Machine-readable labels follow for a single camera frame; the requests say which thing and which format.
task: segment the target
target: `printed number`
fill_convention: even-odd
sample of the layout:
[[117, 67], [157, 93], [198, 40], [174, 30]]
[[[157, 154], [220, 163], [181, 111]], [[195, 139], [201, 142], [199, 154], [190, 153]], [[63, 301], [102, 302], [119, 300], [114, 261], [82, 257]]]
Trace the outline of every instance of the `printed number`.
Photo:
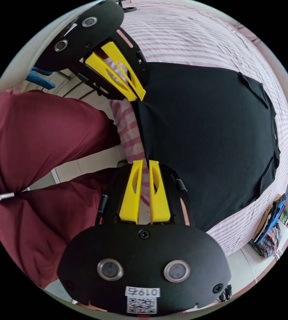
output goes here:
[[158, 288], [137, 288], [137, 287], [126, 287], [126, 296], [131, 297], [154, 297], [159, 298], [160, 290]]

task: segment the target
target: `plaid bag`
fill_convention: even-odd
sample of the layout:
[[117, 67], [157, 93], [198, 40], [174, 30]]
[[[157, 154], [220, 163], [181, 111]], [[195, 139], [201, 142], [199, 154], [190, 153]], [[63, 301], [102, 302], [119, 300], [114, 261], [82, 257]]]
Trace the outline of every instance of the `plaid bag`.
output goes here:
[[278, 249], [279, 241], [281, 239], [282, 233], [280, 226], [277, 223], [258, 244], [255, 244], [253, 239], [249, 241], [249, 244], [259, 255], [262, 256], [262, 259], [268, 258], [272, 255], [279, 259], [282, 254]]

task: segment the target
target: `black cable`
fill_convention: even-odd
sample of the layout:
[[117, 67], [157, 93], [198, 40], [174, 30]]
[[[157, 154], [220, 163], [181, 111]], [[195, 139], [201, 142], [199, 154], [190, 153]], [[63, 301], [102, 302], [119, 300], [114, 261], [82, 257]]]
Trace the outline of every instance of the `black cable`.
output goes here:
[[232, 286], [229, 284], [224, 292], [218, 297], [217, 301], [218, 302], [225, 302], [227, 300], [230, 300], [230, 298], [232, 297]]

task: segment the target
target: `qr code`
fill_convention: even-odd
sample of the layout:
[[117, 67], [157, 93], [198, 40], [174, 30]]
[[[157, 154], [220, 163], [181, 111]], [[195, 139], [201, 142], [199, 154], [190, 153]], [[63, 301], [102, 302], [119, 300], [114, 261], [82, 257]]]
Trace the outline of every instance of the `qr code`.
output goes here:
[[156, 314], [156, 298], [130, 298], [127, 297], [127, 313], [133, 314]]

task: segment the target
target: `pink striped bedsheet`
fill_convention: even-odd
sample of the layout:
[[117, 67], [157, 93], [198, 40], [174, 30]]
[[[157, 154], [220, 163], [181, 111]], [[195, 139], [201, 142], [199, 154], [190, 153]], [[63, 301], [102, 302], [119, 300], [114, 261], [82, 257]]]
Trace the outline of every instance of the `pink striped bedsheet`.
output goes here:
[[[288, 104], [272, 68], [250, 39], [229, 23], [198, 9], [167, 3], [137, 3], [122, 28], [148, 62], [181, 63], [240, 71], [263, 83], [277, 116], [280, 166], [274, 183], [247, 208], [208, 231], [230, 255], [252, 238], [267, 206], [288, 184]], [[144, 159], [137, 122], [129, 101], [110, 101], [127, 160]], [[149, 175], [144, 169], [142, 201], [149, 206]]]

